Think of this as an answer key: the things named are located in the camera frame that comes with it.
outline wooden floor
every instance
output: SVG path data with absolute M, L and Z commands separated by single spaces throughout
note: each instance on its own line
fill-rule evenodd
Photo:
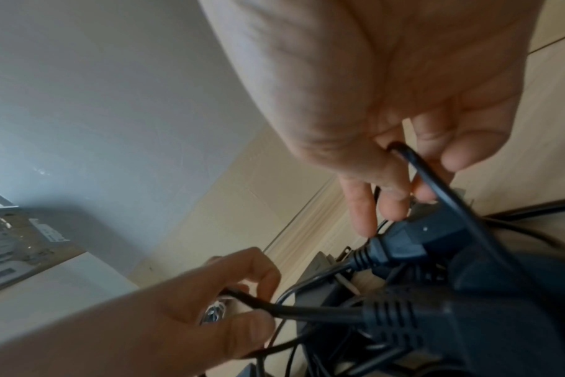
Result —
M 530 55 L 512 138 L 490 160 L 459 173 L 453 187 L 465 189 L 480 214 L 565 198 L 565 39 Z M 546 220 L 526 225 L 565 241 L 565 214 Z M 297 281 L 318 251 L 337 255 L 346 245 L 357 247 L 363 241 L 351 229 L 338 183 L 331 181 L 266 254 L 282 271 L 282 291 Z M 288 325 L 281 340 L 293 337 L 294 331 L 294 324 Z M 287 358 L 288 353 L 269 357 L 266 369 L 281 376 Z M 300 358 L 295 371 L 302 367 Z M 235 361 L 211 375 L 235 376 L 245 365 L 246 361 Z

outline skin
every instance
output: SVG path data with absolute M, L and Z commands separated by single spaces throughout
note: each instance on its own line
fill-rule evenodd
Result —
M 446 181 L 508 140 L 541 0 L 201 0 L 290 151 L 336 172 L 356 231 L 434 199 L 387 153 L 410 118 Z
M 198 325 L 219 292 L 244 279 L 269 301 L 281 274 L 257 248 L 212 260 L 0 346 L 0 376 L 197 376 L 261 348 L 274 332 L 264 311 Z

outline palm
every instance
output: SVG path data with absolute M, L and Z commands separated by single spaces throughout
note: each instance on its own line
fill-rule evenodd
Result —
M 381 147 L 404 138 L 449 180 L 507 140 L 541 0 L 237 1 L 204 7 L 258 107 L 289 148 L 341 176 L 371 235 L 366 183 L 406 213 L 406 169 Z M 426 187 L 415 183 L 422 199 Z

